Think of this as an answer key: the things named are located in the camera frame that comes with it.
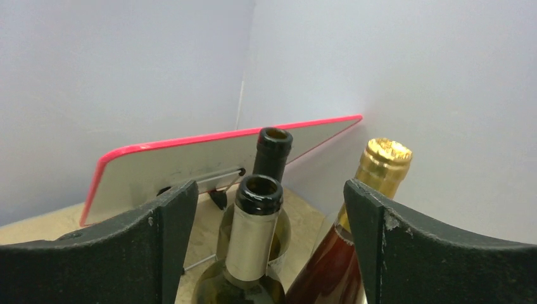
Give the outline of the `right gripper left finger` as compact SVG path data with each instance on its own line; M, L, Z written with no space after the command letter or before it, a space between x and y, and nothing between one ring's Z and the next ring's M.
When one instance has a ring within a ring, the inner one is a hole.
M54 241L1 246L2 303L173 303L198 204L191 180Z

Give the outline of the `dark green wine bottle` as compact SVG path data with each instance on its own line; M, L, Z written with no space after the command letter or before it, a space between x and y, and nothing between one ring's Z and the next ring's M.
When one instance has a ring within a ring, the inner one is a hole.
M263 128L258 135L253 173L267 175L280 182L292 143L293 137L289 132L275 127ZM225 209L220 223L216 261L224 259L227 255L233 216L234 204L231 203ZM268 262L268 266L274 272L281 271L290 244L291 223L288 214L282 209L277 219Z

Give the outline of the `silver capped bottle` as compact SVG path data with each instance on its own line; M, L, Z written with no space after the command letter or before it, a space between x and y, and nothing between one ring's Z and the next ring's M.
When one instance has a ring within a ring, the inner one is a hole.
M285 303L280 279L267 272L282 194L280 183L266 175L241 181L227 256L200 276L192 303Z

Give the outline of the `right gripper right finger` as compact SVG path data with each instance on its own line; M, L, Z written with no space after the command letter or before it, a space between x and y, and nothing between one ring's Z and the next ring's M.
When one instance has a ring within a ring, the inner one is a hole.
M536 246L484 236L356 179L344 202L369 303L535 303Z

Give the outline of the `gold capped red wine bottle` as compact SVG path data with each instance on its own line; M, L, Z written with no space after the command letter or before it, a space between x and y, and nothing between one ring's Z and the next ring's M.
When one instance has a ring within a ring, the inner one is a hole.
M368 141L355 178L393 198L406 177L412 151L385 137ZM287 303L366 303L346 208L341 207L327 234L286 292Z

